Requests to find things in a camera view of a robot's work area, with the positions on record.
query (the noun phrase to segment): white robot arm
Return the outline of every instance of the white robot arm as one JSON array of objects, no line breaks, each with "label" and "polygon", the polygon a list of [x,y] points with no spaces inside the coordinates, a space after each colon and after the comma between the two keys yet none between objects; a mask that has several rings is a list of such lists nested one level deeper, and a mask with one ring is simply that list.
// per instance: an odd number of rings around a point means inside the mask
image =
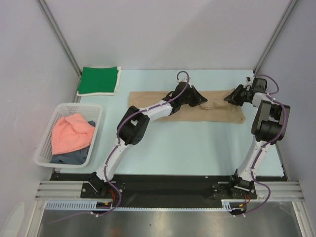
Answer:
[{"label": "white robot arm", "polygon": [[239,85],[224,100],[237,106],[248,102],[258,108],[251,128],[251,133],[254,135],[252,144],[245,160],[229,182],[229,189],[249,192],[253,188],[253,181],[266,153],[284,137],[290,107],[265,93],[267,88],[265,79],[247,78],[247,80],[246,85]]},{"label": "white robot arm", "polygon": [[[181,73],[187,75],[184,81],[179,80]],[[207,102],[207,99],[201,96],[193,85],[189,84],[190,77],[187,72],[179,72],[177,78],[178,85],[175,90],[168,93],[157,104],[140,109],[131,106],[127,110],[118,125],[116,143],[108,159],[96,171],[100,180],[109,182],[113,178],[123,156],[133,145],[141,141],[150,122],[176,113],[182,105],[188,104],[195,107]]]}]

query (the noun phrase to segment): brown cloth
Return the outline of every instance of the brown cloth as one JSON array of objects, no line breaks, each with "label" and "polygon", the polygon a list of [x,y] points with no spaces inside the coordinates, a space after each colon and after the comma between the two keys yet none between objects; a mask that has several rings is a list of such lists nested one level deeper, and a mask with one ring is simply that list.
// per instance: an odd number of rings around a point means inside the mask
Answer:
[{"label": "brown cloth", "polygon": [[[231,94],[232,90],[223,91],[201,91],[201,95],[208,99],[208,102],[200,106],[181,106],[180,111],[175,114],[162,117],[159,121],[214,121],[243,123],[246,118],[240,106],[235,106],[224,101],[224,98]],[[168,94],[168,91],[133,91],[129,95],[129,106],[143,108],[158,103]]]}]

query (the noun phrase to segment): white wall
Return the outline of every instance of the white wall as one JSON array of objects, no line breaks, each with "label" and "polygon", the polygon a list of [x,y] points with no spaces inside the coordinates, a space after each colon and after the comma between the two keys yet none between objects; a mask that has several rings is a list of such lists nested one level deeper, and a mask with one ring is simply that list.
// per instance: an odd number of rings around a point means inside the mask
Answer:
[{"label": "white wall", "polygon": [[47,0],[83,66],[253,69],[289,0]]},{"label": "white wall", "polygon": [[51,172],[34,164],[34,152],[78,77],[35,0],[1,0],[0,32],[0,230],[24,201],[22,233],[39,181]]},{"label": "white wall", "polygon": [[291,106],[282,142],[292,180],[299,180],[316,225],[316,1],[299,1],[261,73],[280,85],[279,101]]}]

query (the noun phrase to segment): laundry basket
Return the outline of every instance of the laundry basket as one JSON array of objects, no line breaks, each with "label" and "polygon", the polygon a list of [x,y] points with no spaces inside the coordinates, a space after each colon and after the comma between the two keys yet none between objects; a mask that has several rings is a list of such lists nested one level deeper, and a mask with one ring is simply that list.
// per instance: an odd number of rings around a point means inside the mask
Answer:
[{"label": "laundry basket", "polygon": [[[95,131],[93,134],[93,138],[91,141],[91,145],[90,145],[88,156],[86,158],[85,163],[80,164],[80,165],[50,163],[52,159],[51,133],[53,131],[53,127],[55,126],[56,122],[61,117],[66,117],[66,116],[77,114],[77,113],[82,114],[85,120],[87,121],[93,120],[95,122]],[[94,140],[98,132],[99,124],[100,124],[101,114],[102,114],[102,107],[99,105],[81,104],[81,103],[64,103],[64,104],[58,105],[55,108],[49,120],[44,136],[35,154],[35,157],[34,157],[35,163],[37,165],[41,165],[45,167],[54,167],[54,168],[82,168],[86,166],[90,160]]]}]

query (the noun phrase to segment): purple cable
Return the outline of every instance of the purple cable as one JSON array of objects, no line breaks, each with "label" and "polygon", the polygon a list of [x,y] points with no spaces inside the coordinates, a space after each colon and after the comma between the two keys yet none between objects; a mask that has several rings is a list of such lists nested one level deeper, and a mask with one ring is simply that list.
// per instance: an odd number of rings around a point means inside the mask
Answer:
[{"label": "purple cable", "polygon": [[[278,86],[277,82],[276,82],[274,79],[272,79],[271,77],[269,77],[269,76],[267,76],[267,75],[256,75],[256,76],[258,76],[258,77],[265,76],[265,77],[270,78],[270,79],[276,84],[277,92],[279,91],[279,86]],[[255,209],[246,212],[246,214],[258,210],[260,207],[262,207],[264,204],[266,204],[266,203],[268,202],[268,200],[269,200],[269,198],[270,198],[270,196],[271,196],[271,189],[269,188],[269,186],[266,185],[266,184],[264,184],[264,183],[258,182],[258,181],[256,180],[256,178],[255,178],[254,173],[253,173],[252,170],[254,169],[254,167],[255,167],[255,165],[256,165],[258,159],[259,159],[259,156],[260,156],[261,153],[262,153],[262,148],[265,148],[268,144],[271,144],[271,143],[275,142],[275,141],[282,135],[282,133],[283,133],[284,130],[285,130],[285,126],[286,126],[286,124],[287,124],[287,121],[288,121],[288,115],[287,115],[287,113],[286,113],[286,109],[285,109],[284,105],[283,105],[281,102],[276,101],[274,98],[272,98],[272,97],[270,96],[270,94],[267,94],[266,97],[281,106],[282,111],[283,111],[284,121],[283,121],[283,125],[282,125],[282,127],[281,127],[281,130],[280,130],[280,132],[277,134],[277,136],[275,136],[275,138],[273,138],[272,140],[270,140],[270,141],[266,142],[264,145],[262,145],[262,147],[261,147],[260,151],[258,152],[258,154],[257,154],[257,156],[256,156],[256,158],[255,158],[255,160],[253,161],[253,164],[252,164],[252,166],[251,166],[251,178],[252,178],[252,180],[253,180],[256,184],[262,185],[262,186],[264,186],[264,187],[266,187],[266,188],[268,189],[268,196],[267,196],[267,198],[263,201],[263,203],[261,203],[261,204],[260,204],[258,207],[256,207]]]},{"label": "purple cable", "polygon": [[276,82],[276,80],[274,80],[272,77],[268,76],[268,75],[264,75],[264,74],[260,74],[260,75],[254,75],[255,77],[266,77],[266,78],[269,78],[271,81],[273,81],[276,85],[276,92],[272,92],[272,93],[269,93],[270,95],[274,95],[274,94],[277,94],[278,91],[279,91],[279,86]]},{"label": "purple cable", "polygon": [[[187,75],[187,83],[185,85],[185,87],[182,89],[182,91],[176,95],[174,98],[162,103],[161,105],[158,104],[158,105],[154,105],[154,106],[151,106],[149,107],[148,109],[145,109],[145,110],[139,110],[133,114],[131,114],[129,117],[127,117],[122,123],[121,125],[118,127],[118,130],[117,130],[117,139],[118,139],[118,144],[111,150],[110,154],[108,155],[108,158],[106,159],[105,161],[105,167],[104,167],[104,176],[105,176],[105,179],[106,181],[108,182],[109,185],[112,186],[113,189],[115,189],[115,191],[118,193],[118,203],[115,205],[115,207],[113,207],[112,209],[108,210],[107,212],[105,213],[102,213],[102,214],[95,214],[95,215],[98,215],[98,216],[104,216],[112,211],[114,211],[121,203],[121,200],[122,200],[122,194],[120,193],[119,189],[114,185],[112,184],[112,182],[109,180],[108,176],[107,176],[107,172],[106,172],[106,168],[107,168],[107,164],[111,158],[111,156],[113,155],[113,153],[115,152],[115,150],[120,146],[120,142],[121,142],[121,139],[119,137],[119,132],[120,130],[122,129],[122,127],[130,120],[132,119],[135,115],[137,114],[140,114],[142,112],[146,112],[146,111],[149,111],[149,110],[152,110],[154,108],[157,108],[159,106],[163,106],[163,105],[166,105],[174,100],[176,100],[177,98],[179,98],[180,95],[182,95],[182,93],[186,90],[186,88],[188,87],[189,85],[189,81],[190,81],[190,76],[189,74],[186,72],[186,71],[180,71],[178,74],[177,74],[177,79],[179,81],[179,75],[181,73],[185,73]],[[64,220],[67,220],[68,218],[72,218],[74,216],[78,216],[78,215],[83,215],[83,214],[91,214],[91,212],[88,212],[88,211],[82,211],[82,212],[78,212],[78,213],[75,213],[75,214],[72,214],[70,216],[66,216],[66,217],[63,217],[63,218],[60,218],[58,220],[55,220],[55,221],[51,221],[51,222],[48,222],[49,224],[54,224],[54,223],[57,223],[57,222],[60,222],[60,221],[64,221]]]}]

